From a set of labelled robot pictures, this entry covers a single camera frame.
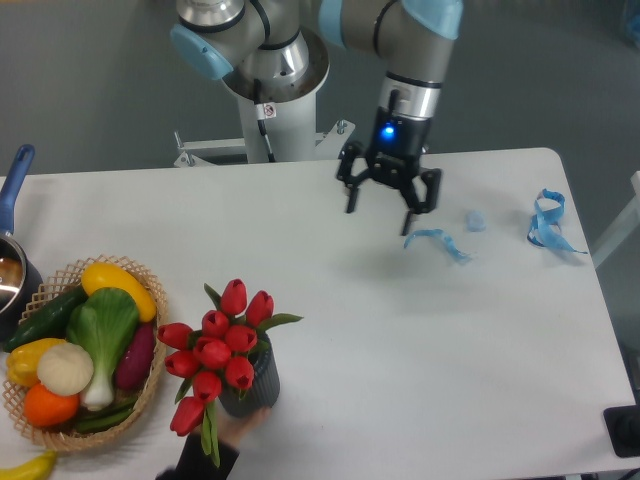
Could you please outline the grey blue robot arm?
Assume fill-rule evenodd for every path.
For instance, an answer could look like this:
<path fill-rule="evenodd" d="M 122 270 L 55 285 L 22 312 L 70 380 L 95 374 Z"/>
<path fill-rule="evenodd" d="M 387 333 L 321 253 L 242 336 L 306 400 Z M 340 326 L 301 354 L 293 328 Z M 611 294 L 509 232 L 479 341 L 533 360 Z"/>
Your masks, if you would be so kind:
<path fill-rule="evenodd" d="M 236 97 L 247 160 L 310 159 L 327 48 L 368 52 L 386 73 L 367 144 L 346 142 L 336 173 L 353 211 L 371 180 L 403 197 L 409 216 L 438 202 L 441 172 L 421 158 L 459 35 L 459 1 L 180 1 L 170 32 L 180 57 Z"/>

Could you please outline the person hand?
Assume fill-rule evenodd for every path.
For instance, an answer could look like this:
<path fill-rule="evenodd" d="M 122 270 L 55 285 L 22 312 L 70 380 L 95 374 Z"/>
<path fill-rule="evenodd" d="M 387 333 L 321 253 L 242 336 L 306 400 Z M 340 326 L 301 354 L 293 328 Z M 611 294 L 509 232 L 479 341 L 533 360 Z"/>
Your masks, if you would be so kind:
<path fill-rule="evenodd" d="M 261 426 L 271 414 L 270 407 L 263 407 L 250 415 L 235 418 L 224 411 L 216 413 L 217 437 L 221 443 L 239 450 L 243 439 Z"/>

